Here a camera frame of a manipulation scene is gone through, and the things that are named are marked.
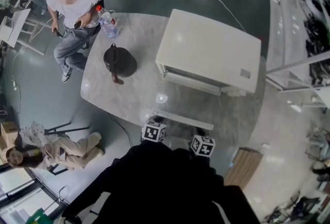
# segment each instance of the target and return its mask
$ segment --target plastic water bottle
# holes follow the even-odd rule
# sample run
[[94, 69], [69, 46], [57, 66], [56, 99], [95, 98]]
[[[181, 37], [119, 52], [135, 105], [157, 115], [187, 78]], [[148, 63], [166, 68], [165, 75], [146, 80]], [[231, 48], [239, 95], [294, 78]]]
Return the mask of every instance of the plastic water bottle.
[[98, 17], [103, 18], [105, 22], [111, 22], [113, 25], [116, 23], [115, 20], [112, 18], [111, 13], [103, 8], [101, 5], [97, 5], [96, 7]]
[[118, 29], [115, 27], [115, 20], [112, 18], [111, 13], [103, 8], [101, 5], [96, 7], [98, 17], [100, 18], [98, 22], [100, 23], [101, 29], [110, 38], [116, 38], [119, 34]]
[[105, 21], [104, 18], [98, 20], [100, 23], [101, 29], [107, 34], [110, 38], [116, 38], [118, 36], [117, 28], [109, 21]]

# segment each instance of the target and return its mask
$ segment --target power adapter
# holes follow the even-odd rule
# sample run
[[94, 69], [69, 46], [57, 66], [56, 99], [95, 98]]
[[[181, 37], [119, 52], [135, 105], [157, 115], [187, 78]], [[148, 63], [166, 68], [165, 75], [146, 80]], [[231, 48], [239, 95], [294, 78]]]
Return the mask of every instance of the power adapter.
[[15, 81], [15, 79], [12, 81], [12, 84], [13, 84], [13, 86], [14, 86], [14, 90], [17, 90], [17, 86], [16, 86], [16, 81]]

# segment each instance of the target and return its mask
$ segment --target shelving unit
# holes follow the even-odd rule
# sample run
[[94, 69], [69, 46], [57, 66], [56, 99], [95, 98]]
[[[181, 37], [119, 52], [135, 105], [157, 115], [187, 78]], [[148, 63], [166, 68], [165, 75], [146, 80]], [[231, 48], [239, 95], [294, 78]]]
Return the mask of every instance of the shelving unit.
[[[302, 107], [330, 108], [330, 86], [312, 86], [309, 65], [330, 58], [330, 51], [308, 57], [304, 26], [307, 5], [302, 0], [273, 0], [272, 25], [267, 57], [266, 81], [280, 92], [314, 91], [322, 104], [302, 104]], [[330, 29], [330, 16], [324, 0], [318, 0], [324, 13], [324, 24]]]

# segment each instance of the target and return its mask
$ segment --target kettle handle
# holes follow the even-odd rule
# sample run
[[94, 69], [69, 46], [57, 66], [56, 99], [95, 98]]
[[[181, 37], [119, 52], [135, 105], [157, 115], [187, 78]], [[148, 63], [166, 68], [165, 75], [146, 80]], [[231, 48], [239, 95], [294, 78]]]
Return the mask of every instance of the kettle handle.
[[118, 78], [117, 72], [112, 72], [112, 81], [118, 85], [124, 84], [124, 81]]
[[112, 81], [118, 85], [123, 85], [124, 81], [118, 78], [117, 70], [116, 70], [116, 50], [113, 51], [114, 57], [113, 57], [113, 72], [111, 73]]

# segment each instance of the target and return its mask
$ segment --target chair leg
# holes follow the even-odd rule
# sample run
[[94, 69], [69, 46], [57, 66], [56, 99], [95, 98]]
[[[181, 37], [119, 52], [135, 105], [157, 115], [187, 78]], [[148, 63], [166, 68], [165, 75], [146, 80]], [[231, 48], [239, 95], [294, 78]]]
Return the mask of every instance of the chair leg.
[[46, 135], [52, 135], [52, 134], [66, 134], [67, 132], [72, 132], [72, 131], [82, 131], [82, 130], [88, 130], [90, 127], [84, 127], [84, 128], [78, 128], [78, 129], [72, 129], [72, 130], [64, 130], [64, 131], [54, 131], [54, 132], [47, 132], [45, 133]]
[[71, 124], [71, 122], [70, 123], [63, 124], [63, 125], [60, 125], [60, 126], [57, 126], [57, 127], [54, 127], [54, 128], [47, 129], [47, 130], [45, 130], [45, 134], [48, 133], [48, 132], [51, 132], [51, 131], [56, 132], [56, 129], [62, 128], [62, 127], [65, 127], [65, 126], [68, 126], [70, 124]]

